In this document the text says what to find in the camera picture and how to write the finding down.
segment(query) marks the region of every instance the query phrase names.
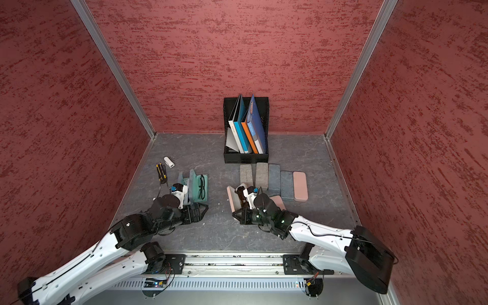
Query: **pink case lid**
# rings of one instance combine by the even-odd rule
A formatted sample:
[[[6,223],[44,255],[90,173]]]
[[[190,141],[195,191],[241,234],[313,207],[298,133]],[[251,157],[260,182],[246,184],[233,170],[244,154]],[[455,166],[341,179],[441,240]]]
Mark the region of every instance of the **pink case lid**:
[[[295,201],[305,202],[308,200],[306,174],[304,172],[293,172],[293,190],[295,191]]]

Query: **black file holder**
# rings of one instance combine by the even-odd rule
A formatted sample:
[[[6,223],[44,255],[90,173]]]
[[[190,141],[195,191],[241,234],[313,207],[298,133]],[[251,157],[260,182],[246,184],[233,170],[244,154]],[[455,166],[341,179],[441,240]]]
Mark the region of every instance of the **black file holder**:
[[[244,106],[247,109],[249,103],[251,102],[251,97],[243,98]],[[265,154],[241,154],[239,152],[229,152],[229,147],[224,143],[224,162],[225,163],[257,163],[257,162],[268,162],[269,151],[268,151],[268,122],[269,122],[269,99],[268,98],[258,98],[254,97],[256,105],[258,107],[259,115],[261,117],[261,122],[263,123],[264,136],[266,141],[266,153]],[[229,116],[234,104],[236,103],[237,97],[235,98],[224,98],[224,132],[225,138],[227,139],[227,128],[229,126]]]

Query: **metal frame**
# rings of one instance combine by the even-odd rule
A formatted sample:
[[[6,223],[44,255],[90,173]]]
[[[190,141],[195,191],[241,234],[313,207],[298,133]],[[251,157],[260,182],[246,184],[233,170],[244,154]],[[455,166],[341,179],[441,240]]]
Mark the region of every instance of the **metal frame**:
[[[384,0],[380,11],[378,12],[378,16],[376,17],[376,20],[373,24],[373,27],[371,28],[371,31],[368,35],[368,38],[366,40],[366,43],[363,47],[363,50],[359,56],[358,62],[356,63],[356,66],[354,67],[354,71],[351,74],[351,78],[349,79],[349,83],[347,84],[346,90],[344,91],[344,94],[339,101],[339,104],[337,105],[336,111],[334,112],[334,115],[332,116],[332,119],[330,121],[330,124],[327,128],[327,131],[325,132],[325,146],[327,147],[327,151],[330,156],[330,160],[332,162],[332,165],[334,167],[335,174],[337,176],[337,180],[339,182],[339,185],[341,186],[341,190],[343,193],[343,196],[345,197],[347,204],[350,208],[352,218],[356,224],[361,224],[361,221],[359,219],[359,215],[356,211],[356,207],[354,205],[354,202],[351,198],[351,193],[349,192],[349,188],[347,187],[347,183],[344,179],[344,176],[342,174],[341,167],[339,165],[339,162],[337,161],[334,148],[332,146],[332,135],[334,134],[334,131],[337,128],[337,125],[339,124],[339,121],[341,120],[341,117],[346,110],[347,104],[349,104],[349,100],[351,99],[352,94],[354,93],[354,90],[356,89],[356,86],[359,82],[359,79],[361,78],[361,75],[363,74],[369,59],[371,58],[371,55],[373,54],[374,48],[376,47],[376,44],[378,43],[381,34],[383,33],[386,24],[388,23],[388,20],[391,16],[391,13],[393,12],[393,9],[395,8],[395,5],[397,3],[397,0]],[[399,305],[400,302],[398,301],[398,298],[395,293],[395,288],[393,286],[393,281],[390,281],[389,287],[388,287],[388,294],[386,295],[379,295],[379,298],[381,302],[384,305]]]
[[[155,135],[153,138],[151,138],[149,140],[149,143],[147,144],[146,150],[144,151],[144,154],[142,155],[142,158],[139,161],[139,165],[137,165],[136,171],[134,172],[134,175],[132,175],[132,179],[129,182],[129,186],[125,190],[125,193],[122,197],[121,203],[119,204],[119,207],[117,208],[117,211],[114,214],[114,218],[112,219],[112,222],[110,223],[110,227],[115,223],[115,219],[116,219],[117,215],[119,214],[120,207],[124,204],[125,200],[127,200],[127,198],[129,197],[129,194],[132,191],[132,189],[134,188],[134,185],[136,184],[137,179],[141,175],[142,168],[144,167],[144,164],[146,163],[147,157],[149,157],[149,153],[151,152],[151,149],[152,149],[154,143],[156,142],[156,137],[157,137],[157,135]]]
[[[352,71],[346,90],[344,91],[344,94],[337,105],[336,111],[332,116],[327,131],[325,132],[325,139],[327,141],[331,139],[332,134],[336,129],[337,124],[339,123],[339,120],[341,119],[341,116],[349,103],[349,99],[351,98],[352,93],[354,92],[354,89],[356,88],[356,85],[358,84],[359,79],[367,66],[367,63],[371,58],[371,54],[373,54],[374,48],[376,47],[376,44],[378,43],[378,40],[385,29],[386,23],[388,22],[388,19],[395,8],[396,3],[397,0],[385,0],[381,5],[378,16],[374,21],[373,27],[371,28],[369,36],[359,56],[356,67],[354,68],[354,71]]]
[[[134,108],[134,111],[139,117],[139,120],[141,120],[141,123],[143,124],[147,133],[152,139],[155,138],[156,131],[154,130],[141,104],[139,103],[139,100],[137,99],[136,94],[132,90],[129,81],[125,77],[125,74],[123,73],[119,63],[115,59],[114,54],[110,50],[110,47],[108,46],[107,41],[103,37],[100,28],[98,28],[98,25],[95,22],[95,19],[93,18],[90,9],[86,5],[86,2],[84,0],[71,0],[71,3],[75,7],[78,15],[83,21],[83,24],[85,25],[86,29],[90,33],[93,41],[97,45],[98,49],[100,50],[100,53],[102,54],[103,58],[107,62],[108,66],[110,67],[110,70],[112,70],[115,79],[117,79],[117,81],[119,82],[119,85],[121,86],[123,92],[125,93],[125,96],[127,96],[127,99],[129,100],[130,104]]]

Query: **red textured wall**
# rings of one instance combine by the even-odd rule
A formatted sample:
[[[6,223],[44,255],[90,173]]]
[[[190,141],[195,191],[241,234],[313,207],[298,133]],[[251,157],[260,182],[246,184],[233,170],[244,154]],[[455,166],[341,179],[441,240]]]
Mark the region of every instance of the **red textured wall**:
[[[333,135],[403,305],[488,304],[487,13],[399,1]]]
[[[69,0],[0,4],[0,303],[107,230],[148,135]]]
[[[223,132],[223,98],[270,98],[270,132],[324,132],[382,0],[87,0],[156,131]]]

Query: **binder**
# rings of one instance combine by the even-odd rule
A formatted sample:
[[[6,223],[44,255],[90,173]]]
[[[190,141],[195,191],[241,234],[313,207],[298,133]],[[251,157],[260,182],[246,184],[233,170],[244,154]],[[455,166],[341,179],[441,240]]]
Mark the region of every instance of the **binder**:
[[[237,98],[237,100],[239,101],[239,99],[242,98],[242,95],[240,94],[239,97]],[[239,136],[237,135],[237,130],[236,130],[236,125],[234,124],[234,117],[236,116],[236,110],[237,110],[237,102],[234,104],[234,107],[232,108],[232,111],[230,112],[230,116],[229,116],[229,127],[230,127],[230,130],[232,130],[232,134],[234,135],[234,138],[236,139],[236,143],[237,143],[237,147],[239,148],[239,152],[241,154],[244,153],[244,149],[243,149],[243,146],[241,144],[241,140],[239,140]]]
[[[258,106],[254,99],[254,94],[251,97],[249,103],[249,109],[247,110],[246,124],[251,133],[252,139],[256,145],[258,153],[265,154],[266,149],[266,137],[264,133],[263,123],[259,115]]]
[[[241,141],[241,145],[243,147],[243,151],[245,154],[251,153],[251,146],[249,145],[249,140],[244,132],[243,126],[241,124],[243,118],[246,115],[246,109],[244,106],[244,99],[242,94],[239,95],[237,98],[237,108],[236,108],[236,115],[234,117],[234,125],[236,126],[237,135],[239,136],[239,140]]]
[[[249,131],[249,127],[247,126],[247,123],[246,123],[246,117],[244,117],[243,121],[242,121],[242,126],[244,128],[244,132],[247,136],[247,139],[249,140],[249,144],[251,144],[251,148],[252,148],[252,151],[255,153],[255,154],[259,154],[258,152],[258,149],[256,147],[256,144],[254,143],[254,140],[252,139],[252,135],[251,135],[251,132]]]

